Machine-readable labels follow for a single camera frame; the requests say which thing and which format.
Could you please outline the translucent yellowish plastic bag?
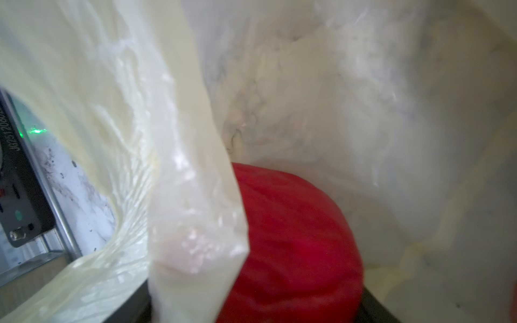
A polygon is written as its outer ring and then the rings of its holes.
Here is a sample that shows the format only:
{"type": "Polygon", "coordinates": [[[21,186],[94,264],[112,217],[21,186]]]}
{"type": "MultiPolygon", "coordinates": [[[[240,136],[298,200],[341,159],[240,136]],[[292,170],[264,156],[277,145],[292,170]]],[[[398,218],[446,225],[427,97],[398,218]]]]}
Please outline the translucent yellowish plastic bag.
{"type": "Polygon", "coordinates": [[[233,164],[298,176],[400,322],[516,321],[515,1],[2,1],[1,89],[114,215],[3,322],[219,322],[233,164]]]}

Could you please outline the red apple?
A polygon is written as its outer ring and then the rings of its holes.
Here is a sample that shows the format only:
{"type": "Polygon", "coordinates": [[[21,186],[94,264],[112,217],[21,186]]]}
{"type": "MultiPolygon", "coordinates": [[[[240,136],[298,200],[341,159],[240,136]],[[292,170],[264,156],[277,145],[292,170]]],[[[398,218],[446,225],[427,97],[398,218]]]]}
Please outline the red apple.
{"type": "Polygon", "coordinates": [[[340,208],[308,181],[233,164],[250,252],[219,322],[353,322],[364,268],[340,208]]]}

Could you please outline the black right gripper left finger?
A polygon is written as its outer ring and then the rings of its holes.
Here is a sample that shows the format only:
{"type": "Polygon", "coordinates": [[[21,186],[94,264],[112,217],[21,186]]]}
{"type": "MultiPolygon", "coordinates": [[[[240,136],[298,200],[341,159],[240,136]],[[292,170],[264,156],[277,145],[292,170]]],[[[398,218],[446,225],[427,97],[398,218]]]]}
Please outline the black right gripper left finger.
{"type": "Polygon", "coordinates": [[[149,294],[148,281],[144,281],[104,323],[146,323],[151,321],[152,299],[149,294]]]}

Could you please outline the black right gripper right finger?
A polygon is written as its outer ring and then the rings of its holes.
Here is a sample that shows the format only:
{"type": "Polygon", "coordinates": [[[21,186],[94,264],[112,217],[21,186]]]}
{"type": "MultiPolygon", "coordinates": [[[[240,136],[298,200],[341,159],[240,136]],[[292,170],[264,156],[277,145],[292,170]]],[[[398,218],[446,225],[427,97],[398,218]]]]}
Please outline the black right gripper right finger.
{"type": "Polygon", "coordinates": [[[400,321],[364,288],[355,323],[400,323],[400,321]]]}

